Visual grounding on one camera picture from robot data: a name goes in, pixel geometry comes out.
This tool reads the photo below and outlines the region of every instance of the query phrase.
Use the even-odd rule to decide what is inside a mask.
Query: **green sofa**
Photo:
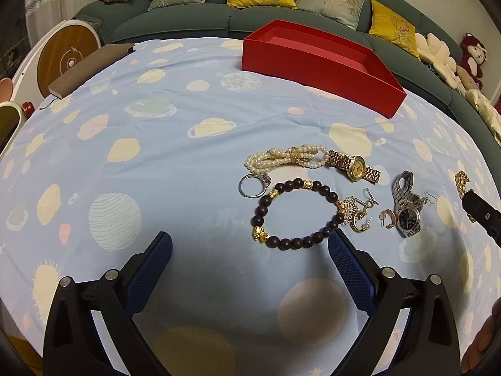
[[[404,0],[378,0],[416,27],[416,32],[432,32],[445,41],[450,55],[460,62],[462,50],[437,24]],[[501,189],[501,147],[480,115],[455,90],[450,89],[424,64],[399,47],[369,35],[372,20],[370,0],[365,0],[357,30],[320,15],[281,7],[236,9],[226,0],[206,0],[203,4],[176,5],[147,11],[151,0],[129,0],[108,4],[96,1],[75,16],[94,24],[102,42],[141,42],[148,39],[178,39],[218,36],[243,39],[274,19],[296,22],[350,39],[372,49],[392,71],[400,84],[423,97],[456,120],[477,144],[489,166],[497,188]]]

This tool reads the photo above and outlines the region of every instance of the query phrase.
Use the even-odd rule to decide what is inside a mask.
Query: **dark wooden bead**
[[[306,236],[303,240],[302,240],[302,247],[304,248],[310,248],[311,246],[313,246],[313,238],[311,236]]]
[[[335,192],[329,192],[325,199],[327,199],[329,202],[334,203],[338,200],[338,195]]]
[[[285,181],[285,190],[290,192],[294,189],[294,183],[292,181]]]
[[[293,238],[291,246],[294,250],[299,250],[302,247],[302,239],[301,238]]]
[[[301,178],[296,178],[293,182],[294,182],[295,189],[302,188],[302,179]]]
[[[322,187],[322,183],[320,181],[313,181],[312,191],[318,192],[318,190]]]
[[[332,229],[328,226],[325,226],[322,229],[322,234],[324,235],[325,238],[328,238],[331,233],[332,233]]]
[[[262,218],[262,216],[255,215],[250,223],[252,223],[252,226],[262,226],[262,224],[265,222],[265,220]]]
[[[291,241],[289,239],[280,240],[280,250],[289,250],[291,248]]]
[[[315,232],[313,233],[312,237],[315,243],[320,243],[322,240],[324,240],[324,234],[322,232]]]
[[[264,205],[259,205],[256,208],[256,215],[258,216],[266,216],[267,213],[268,213],[268,208]]]
[[[275,189],[279,192],[279,193],[284,193],[285,191],[285,184],[282,183],[282,182],[279,182],[278,184],[275,185]]]
[[[280,239],[276,236],[270,236],[266,241],[266,245],[271,248],[278,247],[280,244]]]
[[[271,201],[273,201],[273,199],[271,199],[271,196],[265,195],[261,197],[261,199],[259,200],[259,204],[268,207],[271,205]]]
[[[335,231],[338,228],[339,223],[337,223],[336,221],[332,220],[332,221],[328,221],[327,222],[327,226],[330,227],[333,231]]]
[[[321,194],[321,196],[327,196],[330,192],[331,192],[331,189],[327,185],[322,186],[318,190],[318,193]]]
[[[334,215],[334,220],[337,223],[343,223],[344,222],[344,214],[338,213],[338,214]]]

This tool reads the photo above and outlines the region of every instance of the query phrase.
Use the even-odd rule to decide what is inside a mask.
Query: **red box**
[[[370,49],[340,36],[274,20],[244,39],[242,70],[345,97],[388,118],[406,93]]]

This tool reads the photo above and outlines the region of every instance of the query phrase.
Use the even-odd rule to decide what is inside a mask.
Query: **watch face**
[[[410,232],[419,223],[419,212],[408,207],[400,212],[397,216],[397,226],[402,232]]]
[[[359,156],[355,156],[354,158],[355,159],[351,163],[350,169],[348,170],[348,175],[354,181],[358,181],[365,175],[365,161]]]

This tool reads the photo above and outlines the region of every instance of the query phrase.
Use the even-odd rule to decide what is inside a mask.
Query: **bed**
[[[247,156],[301,144],[363,156],[381,171],[378,184],[351,183],[334,168],[281,166],[272,185],[317,179],[340,198],[363,198],[369,187],[379,203],[368,211],[370,229],[347,227],[346,235],[404,277],[439,275],[465,351],[501,296],[501,253],[462,210],[454,174],[464,170],[471,188],[501,203],[458,124],[410,92],[388,120],[313,87],[241,71],[239,40],[151,40],[135,49],[70,97],[47,97],[0,161],[0,298],[40,354],[60,278],[97,279],[166,231],[172,259],[134,321],[167,370],[330,374],[366,317],[327,242],[282,252],[254,241],[257,201],[237,188]],[[378,217],[394,208],[391,184],[404,170],[414,173],[415,193],[437,199],[410,238]],[[334,213],[294,191],[274,201],[265,225],[282,238],[306,236]],[[390,362],[404,320],[402,312],[378,369]]]

